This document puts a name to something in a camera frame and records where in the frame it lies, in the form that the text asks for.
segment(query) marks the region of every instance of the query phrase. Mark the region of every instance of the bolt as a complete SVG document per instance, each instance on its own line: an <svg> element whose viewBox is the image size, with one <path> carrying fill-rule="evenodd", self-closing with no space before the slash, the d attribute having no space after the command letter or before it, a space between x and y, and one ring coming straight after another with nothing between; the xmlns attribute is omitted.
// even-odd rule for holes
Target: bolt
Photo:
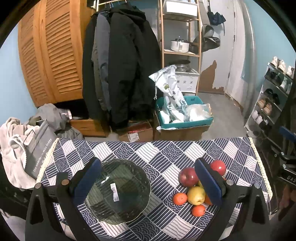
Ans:
<svg viewBox="0 0 296 241"><path fill-rule="evenodd" d="M259 183L254 183L254 187L259 189L260 188L260 184Z"/></svg>
<svg viewBox="0 0 296 241"><path fill-rule="evenodd" d="M37 183L37 184L35 185L35 188L36 188L36 189L41 188L41 183Z"/></svg>
<svg viewBox="0 0 296 241"><path fill-rule="evenodd" d="M62 181L62 185L63 186L66 186L66 185L68 185L69 184L69 180L68 179L64 179L63 181Z"/></svg>
<svg viewBox="0 0 296 241"><path fill-rule="evenodd" d="M226 180L226 183L229 185L229 186L232 186L234 184L233 180Z"/></svg>

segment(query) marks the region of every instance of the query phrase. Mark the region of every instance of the jacket hood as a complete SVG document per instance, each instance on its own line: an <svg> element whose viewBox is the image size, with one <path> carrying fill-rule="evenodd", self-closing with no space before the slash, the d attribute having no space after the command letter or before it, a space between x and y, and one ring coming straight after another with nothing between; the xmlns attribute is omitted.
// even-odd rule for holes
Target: jacket hood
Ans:
<svg viewBox="0 0 296 241"><path fill-rule="evenodd" d="M146 21L145 13L140 11L136 6L132 6L130 3L123 3L117 7L111 8L109 17L115 12L128 16L134 22L139 23Z"/></svg>

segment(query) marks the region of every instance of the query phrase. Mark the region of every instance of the tablecloth lace trim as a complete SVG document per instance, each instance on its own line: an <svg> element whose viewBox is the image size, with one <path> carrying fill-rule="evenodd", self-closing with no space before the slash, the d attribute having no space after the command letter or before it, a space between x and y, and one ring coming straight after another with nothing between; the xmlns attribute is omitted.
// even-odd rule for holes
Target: tablecloth lace trim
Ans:
<svg viewBox="0 0 296 241"><path fill-rule="evenodd" d="M53 156L53 153L54 153L54 149L57 145L57 142L59 141L59 138L56 138L56 140L54 141L54 143L52 144L51 148L49 149L49 151L46 153L46 156L45 156L45 159L44 159L44 162L40 168L40 171L39 171L39 174L38 174L38 177L37 177L37 180L36 180L36 183L40 183L41 182L41 179L43 177L43 174L45 172L45 169L48 167L48 164L50 162L50 158Z"/></svg>
<svg viewBox="0 0 296 241"><path fill-rule="evenodd" d="M262 161L261 161L261 158L260 158L260 156L259 156L259 153L258 153L258 151L257 151L257 149L256 149L256 147L255 147L255 144L254 144L254 142L253 142L253 139L252 139L251 137L249 137L249 139L250 139L250 142L251 142L251 146L252 146L252 148L253 148L253 150L254 150L254 152L255 152L255 155L256 155L256 158L257 158L257 161L258 161L258 164L259 164L259 167L260 167L261 173L262 173L262 177L263 177L264 182L265 182L265 185L266 185L267 193L268 193L269 198L270 198L270 200L271 200L271 198L272 198L272 196L273 196L273 193L272 193L271 186L270 186L270 183L269 183L269 181L268 181L268 178L267 178L267 175L266 175L266 172L265 172L265 168L264 168L264 166L263 166L263 163L262 163Z"/></svg>

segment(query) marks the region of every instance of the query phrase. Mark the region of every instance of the wooden wardrobe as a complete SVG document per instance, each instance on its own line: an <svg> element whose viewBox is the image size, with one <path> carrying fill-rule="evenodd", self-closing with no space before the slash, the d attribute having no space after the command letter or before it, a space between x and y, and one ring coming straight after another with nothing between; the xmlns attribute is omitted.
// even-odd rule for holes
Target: wooden wardrobe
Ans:
<svg viewBox="0 0 296 241"><path fill-rule="evenodd" d="M20 63L36 107L83 98L82 46L86 26L95 13L86 2L41 0L19 23ZM108 133L98 121L73 121L72 125L84 135Z"/></svg>

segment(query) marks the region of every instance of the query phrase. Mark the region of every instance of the blue wall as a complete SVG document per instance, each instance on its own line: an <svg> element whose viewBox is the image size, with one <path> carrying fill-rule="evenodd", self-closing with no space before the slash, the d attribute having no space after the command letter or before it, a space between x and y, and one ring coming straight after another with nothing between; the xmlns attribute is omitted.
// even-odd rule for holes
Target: blue wall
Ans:
<svg viewBox="0 0 296 241"><path fill-rule="evenodd" d="M254 0L244 0L251 16L257 57L256 90L260 91L267 63L274 56L283 59L288 66L295 66L296 53L287 37L275 21Z"/></svg>
<svg viewBox="0 0 296 241"><path fill-rule="evenodd" d="M0 82L0 125L9 117L24 122L36 113L20 66L17 26L0 48Z"/></svg>

